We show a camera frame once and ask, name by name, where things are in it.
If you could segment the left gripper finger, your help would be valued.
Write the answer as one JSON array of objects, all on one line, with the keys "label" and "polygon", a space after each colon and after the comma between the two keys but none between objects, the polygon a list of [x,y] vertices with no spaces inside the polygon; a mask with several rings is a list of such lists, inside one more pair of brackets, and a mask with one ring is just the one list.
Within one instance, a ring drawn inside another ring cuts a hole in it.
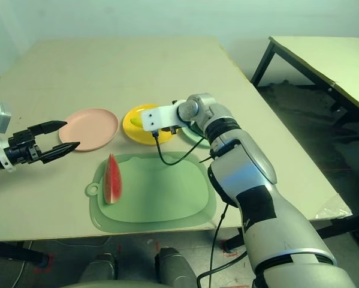
[{"label": "left gripper finger", "polygon": [[51,150],[47,152],[43,152],[41,154],[40,160],[43,164],[49,163],[51,161],[54,161],[58,158],[61,158],[78,147],[80,142],[68,142],[68,143],[62,143],[58,146],[53,147]]},{"label": "left gripper finger", "polygon": [[28,127],[28,130],[33,135],[49,134],[58,131],[63,126],[67,125],[66,121],[47,121],[41,124]]}]

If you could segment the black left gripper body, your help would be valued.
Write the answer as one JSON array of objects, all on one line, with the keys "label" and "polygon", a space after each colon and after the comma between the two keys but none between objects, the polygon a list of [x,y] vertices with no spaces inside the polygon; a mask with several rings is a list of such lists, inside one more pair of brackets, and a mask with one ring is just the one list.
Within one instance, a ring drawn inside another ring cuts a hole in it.
[{"label": "black left gripper body", "polygon": [[8,138],[9,147],[4,152],[12,165],[31,164],[41,159],[42,152],[30,130],[14,133]]}]

